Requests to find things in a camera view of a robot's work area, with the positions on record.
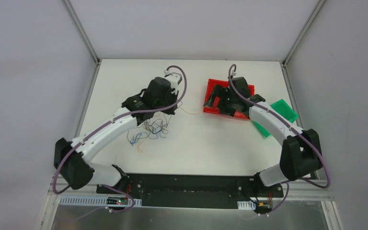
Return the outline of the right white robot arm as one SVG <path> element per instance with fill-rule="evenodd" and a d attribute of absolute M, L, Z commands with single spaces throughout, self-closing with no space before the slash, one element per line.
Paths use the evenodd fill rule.
<path fill-rule="evenodd" d="M 258 196 L 270 193 L 275 184 L 300 179 L 323 167 L 318 133 L 294 125 L 262 96 L 252 95 L 245 78 L 232 78 L 227 87 L 214 85 L 204 107 L 217 108 L 220 114 L 229 116 L 241 113 L 261 125 L 281 145 L 279 163 L 256 174 L 253 191 Z"/>

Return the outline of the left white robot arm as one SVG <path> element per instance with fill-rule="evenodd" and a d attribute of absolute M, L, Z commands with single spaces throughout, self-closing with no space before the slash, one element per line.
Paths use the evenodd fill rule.
<path fill-rule="evenodd" d="M 89 183 L 105 184 L 116 194 L 126 190 L 126 175 L 120 167 L 93 163 L 93 158 L 120 135 L 151 119 L 156 112 L 173 115 L 178 104 L 178 74 L 155 77 L 147 88 L 128 97 L 103 124 L 70 141 L 55 143 L 54 167 L 73 190 Z"/>

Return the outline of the left red bin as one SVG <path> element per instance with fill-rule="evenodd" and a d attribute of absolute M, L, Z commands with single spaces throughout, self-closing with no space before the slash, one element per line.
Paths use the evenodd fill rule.
<path fill-rule="evenodd" d="M 205 103 L 210 98 L 215 85 L 220 85 L 223 88 L 227 88 L 229 86 L 229 83 L 227 81 L 224 81 L 224 80 L 208 79 L 207 90 L 206 90 L 205 101 L 204 101 Z M 212 107 L 204 107 L 203 112 L 218 115 L 219 114 L 219 109 L 218 109 L 219 100 L 220 100 L 220 98 L 216 97 L 215 100 L 214 100 L 213 106 Z"/>

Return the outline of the red bin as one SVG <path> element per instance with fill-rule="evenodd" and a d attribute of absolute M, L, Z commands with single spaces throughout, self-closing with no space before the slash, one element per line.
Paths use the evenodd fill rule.
<path fill-rule="evenodd" d="M 227 88 L 229 86 L 229 83 L 227 81 L 224 81 L 224 80 L 208 79 L 207 90 L 206 90 L 205 101 L 204 101 L 205 103 L 210 98 L 215 85 L 220 85 L 223 88 Z M 214 100 L 213 106 L 212 107 L 204 107 L 203 112 L 218 115 L 219 114 L 219 109 L 218 109 L 219 100 L 220 100 L 220 98 L 216 97 L 215 100 Z"/>
<path fill-rule="evenodd" d="M 248 85 L 248 89 L 250 91 L 250 94 L 253 95 L 254 94 L 254 85 Z M 237 119 L 244 119 L 244 120 L 250 120 L 246 115 L 242 114 L 241 112 L 235 112 L 234 114 L 234 118 Z"/>

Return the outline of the right red bin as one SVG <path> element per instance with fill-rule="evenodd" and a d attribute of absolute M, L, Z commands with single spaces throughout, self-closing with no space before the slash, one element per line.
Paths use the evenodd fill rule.
<path fill-rule="evenodd" d="M 253 95 L 254 94 L 254 85 L 248 85 L 248 89 L 250 91 L 250 94 Z M 234 114 L 234 118 L 237 119 L 244 119 L 244 120 L 250 120 L 246 115 L 242 114 L 241 112 L 235 112 Z"/>

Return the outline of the green plastic bin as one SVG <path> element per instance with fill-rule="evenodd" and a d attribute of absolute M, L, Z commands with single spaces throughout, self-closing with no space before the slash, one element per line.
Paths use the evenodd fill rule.
<path fill-rule="evenodd" d="M 270 106 L 291 123 L 294 123 L 299 118 L 299 115 L 283 99 L 272 103 Z M 253 124 L 264 138 L 271 136 L 271 134 L 259 123 L 253 120 Z"/>

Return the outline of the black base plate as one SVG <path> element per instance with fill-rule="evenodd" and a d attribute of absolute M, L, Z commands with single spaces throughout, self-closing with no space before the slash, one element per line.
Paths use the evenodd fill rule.
<path fill-rule="evenodd" d="M 279 184 L 256 185 L 251 176 L 208 176 L 129 173 L 116 186 L 143 207 L 236 209 L 250 198 L 283 198 Z"/>

